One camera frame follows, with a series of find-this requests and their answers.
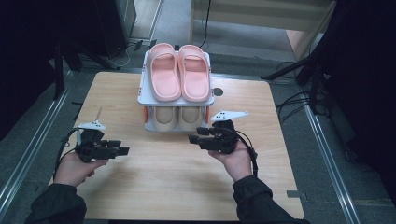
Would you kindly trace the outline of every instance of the wooden tabletop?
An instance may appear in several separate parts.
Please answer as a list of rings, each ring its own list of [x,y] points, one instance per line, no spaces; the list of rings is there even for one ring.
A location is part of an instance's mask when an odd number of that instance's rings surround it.
[[[131,148],[128,156],[110,160],[78,186],[88,207],[86,218],[238,220],[233,180],[219,161],[190,144],[187,133],[145,130],[139,82],[139,74],[98,73],[79,113],[76,126],[95,120],[102,107],[103,139],[121,140],[122,147]],[[233,123],[259,154],[259,178],[281,207],[302,218],[300,199],[287,196],[287,190],[297,188],[268,83],[213,78],[213,87],[224,93],[215,97],[210,116],[220,110],[249,112]]]

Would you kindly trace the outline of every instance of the hand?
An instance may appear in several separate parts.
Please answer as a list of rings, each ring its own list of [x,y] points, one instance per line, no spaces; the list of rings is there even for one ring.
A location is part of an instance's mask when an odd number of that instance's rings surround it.
[[[247,148],[241,141],[236,143],[236,148],[231,154],[222,154],[217,151],[208,151],[208,153],[224,164],[225,170],[234,182],[252,175],[251,159]]]
[[[100,160],[85,163],[76,152],[69,153],[61,160],[53,183],[77,187],[85,178],[93,176],[96,168],[107,162],[108,160]]]

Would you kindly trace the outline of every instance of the black sleeve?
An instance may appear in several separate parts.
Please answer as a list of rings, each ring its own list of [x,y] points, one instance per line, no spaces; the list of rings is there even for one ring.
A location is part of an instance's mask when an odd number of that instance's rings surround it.
[[[87,211],[84,200],[73,186],[52,184],[31,205],[32,212],[25,224],[83,223]]]
[[[233,197],[237,203],[236,212],[244,223],[301,223],[306,220],[295,219],[272,199],[273,193],[259,178],[250,175],[233,184]]]

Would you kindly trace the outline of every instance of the slipper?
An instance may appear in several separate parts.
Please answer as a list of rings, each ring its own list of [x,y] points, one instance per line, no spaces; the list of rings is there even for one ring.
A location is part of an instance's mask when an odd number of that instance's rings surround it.
[[[159,132],[172,131],[177,124],[177,110],[172,106],[155,106],[152,123]]]
[[[200,106],[181,106],[178,112],[178,125],[184,131],[193,132],[201,126],[203,119]]]
[[[178,52],[177,64],[183,98],[190,102],[209,99],[209,67],[204,52],[194,45],[185,45]]]
[[[152,94],[158,101],[174,101],[181,96],[177,56],[171,45],[161,43],[151,48],[148,75],[151,77]]]

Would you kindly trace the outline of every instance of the white plastic shoe rack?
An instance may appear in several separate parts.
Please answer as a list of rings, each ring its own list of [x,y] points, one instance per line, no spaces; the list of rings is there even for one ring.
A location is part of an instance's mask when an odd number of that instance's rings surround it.
[[[159,132],[155,128],[155,126],[152,122],[152,115],[153,115],[155,106],[201,106],[202,107],[201,111],[203,113],[203,115],[202,115],[203,121],[202,121],[200,127],[207,128],[208,123],[206,120],[206,111],[208,111],[208,107],[213,105],[213,103],[215,102],[213,86],[212,86],[212,76],[211,76],[211,70],[210,70],[209,54],[204,52],[204,55],[206,56],[206,60],[207,60],[208,69],[209,69],[209,84],[210,84],[211,93],[210,93],[209,99],[207,99],[204,102],[189,102],[189,101],[185,100],[182,96],[180,96],[180,98],[178,98],[177,100],[170,101],[170,102],[162,102],[162,101],[156,100],[154,98],[154,96],[152,95],[151,80],[150,80],[148,70],[147,70],[148,55],[149,55],[149,51],[146,52],[145,60],[143,61],[142,76],[140,78],[140,88],[139,88],[139,93],[137,96],[137,102],[139,102],[139,104],[141,104],[143,106],[146,106],[147,111],[148,111],[147,121],[145,121],[145,129],[149,132]],[[182,130],[179,127],[178,122],[177,122],[176,128],[174,130],[171,130],[168,132],[186,132],[186,131]]]

